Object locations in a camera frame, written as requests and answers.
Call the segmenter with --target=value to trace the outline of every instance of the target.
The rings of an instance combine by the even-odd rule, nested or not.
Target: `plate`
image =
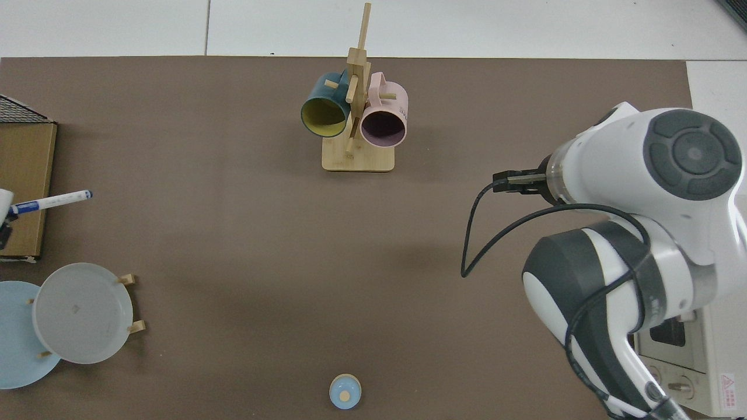
[[[39,286],[27,282],[0,282],[0,389],[27,386],[47,375],[60,361],[46,351],[34,332],[33,307]]]
[[[132,301],[117,276],[99,265],[66,265],[42,284],[34,329],[52,353],[73,363],[98,363],[127,341]]]

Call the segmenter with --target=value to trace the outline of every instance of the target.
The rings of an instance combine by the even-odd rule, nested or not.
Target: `light blue lid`
[[[361,383],[351,374],[342,374],[329,386],[329,399],[341,410],[351,409],[361,400]]]
[[[47,375],[60,361],[47,351],[34,332],[31,320],[39,286],[27,282],[0,282],[0,389],[13,389],[34,383]]]

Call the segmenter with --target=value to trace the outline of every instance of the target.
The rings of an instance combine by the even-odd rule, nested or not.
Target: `pink mug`
[[[407,135],[407,92],[384,79],[384,73],[371,75],[368,86],[369,106],[361,117],[361,135],[378,147],[394,147]]]

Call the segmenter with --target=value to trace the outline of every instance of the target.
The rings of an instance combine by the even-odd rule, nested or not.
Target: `mug rack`
[[[322,138],[322,167],[325,170],[388,172],[394,169],[394,147],[376,147],[361,136],[360,121],[368,99],[368,78],[371,75],[371,63],[364,48],[370,15],[371,3],[366,3],[363,8],[358,48],[351,47],[347,53],[350,86],[345,102],[350,104],[350,115],[342,133],[335,137]],[[332,81],[325,84],[337,88]]]

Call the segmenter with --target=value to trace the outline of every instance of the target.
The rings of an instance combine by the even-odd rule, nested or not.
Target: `blue marker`
[[[62,194],[54,197],[40,198],[34,201],[27,201],[25,203],[13,204],[10,206],[8,214],[24,214],[30,211],[48,209],[50,207],[62,206],[63,204],[70,204],[76,201],[88,200],[93,197],[93,193],[89,190],[78,191],[75,193]]]

